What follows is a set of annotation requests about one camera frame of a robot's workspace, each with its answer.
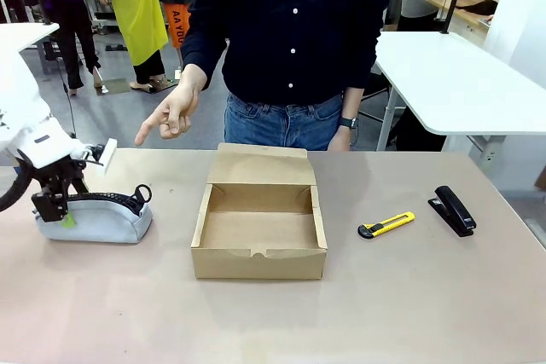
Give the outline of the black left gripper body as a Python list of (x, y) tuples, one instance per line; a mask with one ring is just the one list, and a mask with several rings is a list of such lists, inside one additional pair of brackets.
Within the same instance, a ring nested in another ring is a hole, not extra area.
[(83, 160), (62, 158), (43, 168), (34, 168), (33, 178), (40, 184), (42, 193), (68, 196), (72, 179), (84, 179), (85, 167)]

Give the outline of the person's right hand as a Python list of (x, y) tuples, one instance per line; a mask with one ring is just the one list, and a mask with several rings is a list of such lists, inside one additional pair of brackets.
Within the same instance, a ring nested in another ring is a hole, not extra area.
[(199, 93), (206, 85), (207, 76), (195, 64), (188, 64), (182, 71), (178, 85), (142, 122), (135, 137), (141, 146), (150, 132), (158, 129), (163, 139), (173, 139), (191, 127), (191, 115), (198, 106)]

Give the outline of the person's left hand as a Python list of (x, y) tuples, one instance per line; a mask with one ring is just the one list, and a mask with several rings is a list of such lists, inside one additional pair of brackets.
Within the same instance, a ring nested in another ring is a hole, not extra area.
[(328, 144), (329, 152), (348, 152), (351, 148), (351, 130), (340, 126)]

